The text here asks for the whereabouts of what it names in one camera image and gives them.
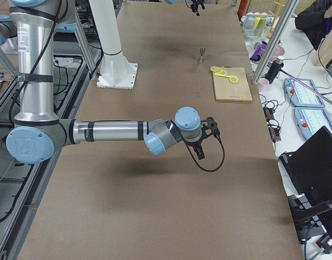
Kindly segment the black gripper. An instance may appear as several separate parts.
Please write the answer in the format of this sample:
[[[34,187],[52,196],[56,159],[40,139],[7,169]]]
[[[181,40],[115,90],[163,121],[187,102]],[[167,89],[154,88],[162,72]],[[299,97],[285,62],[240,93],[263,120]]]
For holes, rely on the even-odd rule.
[[[201,146],[201,143],[203,142],[204,139],[209,137],[206,131],[202,129],[197,129],[194,131],[182,131],[181,133],[183,134],[186,143],[189,146],[193,147],[198,159],[199,160],[204,159],[205,154]]]
[[[204,1],[202,0],[192,0],[193,12],[196,16],[199,16],[198,6],[200,5],[203,10],[205,10]]]

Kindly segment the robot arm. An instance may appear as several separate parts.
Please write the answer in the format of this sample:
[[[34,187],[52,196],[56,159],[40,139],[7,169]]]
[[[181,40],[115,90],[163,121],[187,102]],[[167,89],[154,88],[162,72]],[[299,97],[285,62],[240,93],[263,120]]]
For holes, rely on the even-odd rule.
[[[5,138],[7,152],[24,164],[39,164],[65,146],[96,141],[143,141],[153,155],[184,142],[194,160],[204,159],[201,143],[208,120],[192,107],[180,108],[174,119],[154,121],[80,121],[60,116],[80,90],[80,74],[92,77],[103,66],[99,87],[132,89],[138,65],[124,57],[112,1],[89,1],[101,43],[95,60],[75,1],[10,1],[0,25],[17,37],[18,72]]]

